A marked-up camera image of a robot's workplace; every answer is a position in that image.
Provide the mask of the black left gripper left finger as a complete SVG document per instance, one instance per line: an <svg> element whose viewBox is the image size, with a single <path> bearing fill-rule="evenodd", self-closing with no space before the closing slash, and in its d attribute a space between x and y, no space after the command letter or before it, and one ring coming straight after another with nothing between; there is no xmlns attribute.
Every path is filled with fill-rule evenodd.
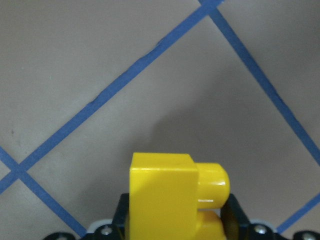
<svg viewBox="0 0 320 240"><path fill-rule="evenodd" d="M128 193L123 193L120 196L115 214L112 219L112 239L127 240L129 236L129 206L130 196Z"/></svg>

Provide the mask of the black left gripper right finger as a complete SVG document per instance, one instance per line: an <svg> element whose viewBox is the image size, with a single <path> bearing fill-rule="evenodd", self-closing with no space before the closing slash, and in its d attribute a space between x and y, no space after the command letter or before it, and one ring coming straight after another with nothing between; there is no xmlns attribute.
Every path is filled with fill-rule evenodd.
<svg viewBox="0 0 320 240"><path fill-rule="evenodd" d="M220 219L227 240L246 238L250 220L233 193L229 194L227 201L220 209Z"/></svg>

